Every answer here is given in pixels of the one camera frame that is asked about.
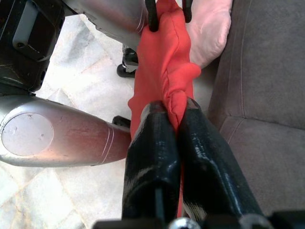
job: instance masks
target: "red towel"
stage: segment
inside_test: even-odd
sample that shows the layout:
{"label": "red towel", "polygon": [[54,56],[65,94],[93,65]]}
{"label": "red towel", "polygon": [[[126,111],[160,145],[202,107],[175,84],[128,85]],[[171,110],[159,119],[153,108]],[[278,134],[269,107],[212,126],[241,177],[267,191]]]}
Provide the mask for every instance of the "red towel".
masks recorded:
{"label": "red towel", "polygon": [[177,130],[186,108],[187,97],[193,98],[193,79],[200,75],[198,65],[190,63],[191,40],[186,31],[182,9],[175,0],[157,2],[159,30],[142,31],[138,46],[139,68],[135,75],[131,136],[141,121],[143,108],[162,100],[169,119]]}

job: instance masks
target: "red cloth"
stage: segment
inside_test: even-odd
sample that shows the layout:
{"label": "red cloth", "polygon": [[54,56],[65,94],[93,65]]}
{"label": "red cloth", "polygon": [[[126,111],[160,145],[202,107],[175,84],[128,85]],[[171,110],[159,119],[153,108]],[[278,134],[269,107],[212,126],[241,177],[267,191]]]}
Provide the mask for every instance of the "red cloth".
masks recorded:
{"label": "red cloth", "polygon": [[163,101],[177,130],[186,99],[193,98],[193,79],[201,72],[199,66],[190,63],[191,40],[182,9],[175,0],[159,0],[157,11],[159,30],[150,32],[146,26],[137,50],[139,67],[134,96],[128,103],[132,110],[132,138],[139,127],[143,108],[158,100]]}

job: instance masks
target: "tiled floor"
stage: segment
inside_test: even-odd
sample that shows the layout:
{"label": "tiled floor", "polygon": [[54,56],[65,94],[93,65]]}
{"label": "tiled floor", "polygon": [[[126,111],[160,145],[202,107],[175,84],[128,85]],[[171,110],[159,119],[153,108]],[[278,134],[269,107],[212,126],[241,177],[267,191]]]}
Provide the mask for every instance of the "tiled floor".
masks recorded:
{"label": "tiled floor", "polygon": [[[66,19],[37,96],[106,121],[131,117],[133,79],[117,76],[122,45],[95,30],[84,16]],[[195,81],[204,111],[213,80]],[[121,215],[124,160],[97,167],[24,168],[0,163],[0,229],[84,229]]]}

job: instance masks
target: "silver metal part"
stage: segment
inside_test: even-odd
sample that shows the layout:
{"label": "silver metal part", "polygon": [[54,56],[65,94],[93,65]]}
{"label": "silver metal part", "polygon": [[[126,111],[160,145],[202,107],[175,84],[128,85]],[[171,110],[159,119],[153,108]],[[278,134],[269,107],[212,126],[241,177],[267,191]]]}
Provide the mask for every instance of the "silver metal part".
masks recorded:
{"label": "silver metal part", "polygon": [[168,229],[201,229],[199,224],[190,218],[178,218],[170,223]]}
{"label": "silver metal part", "polygon": [[147,24],[144,0],[63,0],[77,13],[85,14],[96,29],[136,50]]}
{"label": "silver metal part", "polygon": [[242,226],[242,229],[252,229],[254,225],[259,225],[266,229],[274,229],[265,217],[257,214],[243,215],[239,219],[239,223]]}
{"label": "silver metal part", "polygon": [[0,160],[25,167],[93,166],[125,158],[128,129],[34,96],[0,97]]}

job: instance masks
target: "pink cushion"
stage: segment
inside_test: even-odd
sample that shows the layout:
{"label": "pink cushion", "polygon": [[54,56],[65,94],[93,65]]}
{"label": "pink cushion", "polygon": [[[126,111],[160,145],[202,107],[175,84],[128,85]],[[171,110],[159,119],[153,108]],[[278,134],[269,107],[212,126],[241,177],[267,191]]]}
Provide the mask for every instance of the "pink cushion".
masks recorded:
{"label": "pink cushion", "polygon": [[231,26],[233,0],[194,0],[193,18],[187,24],[192,40],[190,59],[206,67],[223,52]]}

